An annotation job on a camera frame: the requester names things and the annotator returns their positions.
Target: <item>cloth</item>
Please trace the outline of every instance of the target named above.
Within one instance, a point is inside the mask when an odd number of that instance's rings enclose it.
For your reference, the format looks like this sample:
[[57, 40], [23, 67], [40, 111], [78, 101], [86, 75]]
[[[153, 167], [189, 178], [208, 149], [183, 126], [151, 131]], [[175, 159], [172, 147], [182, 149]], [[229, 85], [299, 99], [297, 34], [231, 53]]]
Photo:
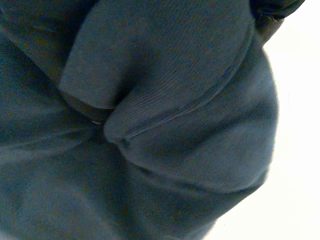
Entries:
[[265, 182], [278, 101], [248, 1], [0, 9], [5, 232], [200, 240]]

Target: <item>ribbed fabric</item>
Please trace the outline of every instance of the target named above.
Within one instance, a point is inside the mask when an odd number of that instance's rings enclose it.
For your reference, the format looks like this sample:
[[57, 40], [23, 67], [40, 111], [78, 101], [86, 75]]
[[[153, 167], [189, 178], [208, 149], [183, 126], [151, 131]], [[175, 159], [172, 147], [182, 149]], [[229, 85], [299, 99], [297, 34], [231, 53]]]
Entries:
[[265, 182], [278, 101], [249, 1], [0, 9], [0, 229], [201, 240]]

